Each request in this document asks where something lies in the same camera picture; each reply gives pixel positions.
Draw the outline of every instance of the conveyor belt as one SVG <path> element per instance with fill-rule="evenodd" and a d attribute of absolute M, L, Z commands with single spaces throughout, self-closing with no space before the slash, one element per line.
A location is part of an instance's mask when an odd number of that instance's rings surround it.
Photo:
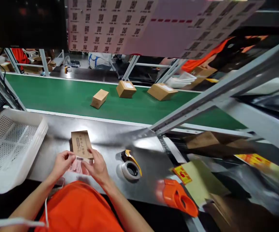
<path fill-rule="evenodd" d="M 148 88 L 136 87 L 133 98 L 125 99 L 118 97 L 114 84 L 14 74 L 7 74 L 6 78 L 28 109 L 145 124 L 156 123 L 198 95 L 179 91 L 170 101 L 158 101 L 147 94 Z M 97 110 L 90 104 L 100 89 L 108 91 L 109 95 Z M 203 113 L 188 123 L 228 130 L 246 128 L 220 109 Z"/>

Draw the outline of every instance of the black monitor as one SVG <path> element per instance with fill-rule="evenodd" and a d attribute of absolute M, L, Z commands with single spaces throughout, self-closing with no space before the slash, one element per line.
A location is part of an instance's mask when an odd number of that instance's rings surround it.
<path fill-rule="evenodd" d="M 64 0 L 0 0 L 0 47 L 67 49 Z"/>

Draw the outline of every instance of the person's left hand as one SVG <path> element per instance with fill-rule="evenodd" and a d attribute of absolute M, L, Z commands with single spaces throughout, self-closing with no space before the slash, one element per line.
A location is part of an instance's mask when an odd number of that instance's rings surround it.
<path fill-rule="evenodd" d="M 63 151 L 57 154 L 55 165 L 48 176 L 49 180 L 56 182 L 70 167 L 76 159 L 76 155 L 71 151 Z"/>

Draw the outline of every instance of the white mesh basket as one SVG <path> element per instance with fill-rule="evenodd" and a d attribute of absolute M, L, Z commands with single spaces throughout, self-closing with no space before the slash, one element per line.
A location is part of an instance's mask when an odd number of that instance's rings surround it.
<path fill-rule="evenodd" d="M 13 109 L 0 113 L 0 193 L 25 180 L 47 129 L 40 114 Z"/>

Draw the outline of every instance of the orange shirt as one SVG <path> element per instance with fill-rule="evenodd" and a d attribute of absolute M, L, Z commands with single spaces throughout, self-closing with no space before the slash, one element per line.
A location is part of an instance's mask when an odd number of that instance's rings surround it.
<path fill-rule="evenodd" d="M 94 188 L 76 181 L 64 186 L 47 202 L 49 229 L 35 231 L 123 232 L 106 200 Z M 45 212 L 41 220 L 45 221 Z"/>
<path fill-rule="evenodd" d="M 227 43 L 232 38 L 226 39 L 223 41 L 221 44 L 219 44 L 217 47 L 215 47 L 210 53 L 208 53 L 203 59 L 200 60 L 188 60 L 182 67 L 181 69 L 185 72 L 191 72 L 193 69 L 195 69 L 197 66 L 200 66 L 202 63 L 204 63 L 206 60 L 208 60 L 210 57 L 213 55 L 221 52 Z"/>

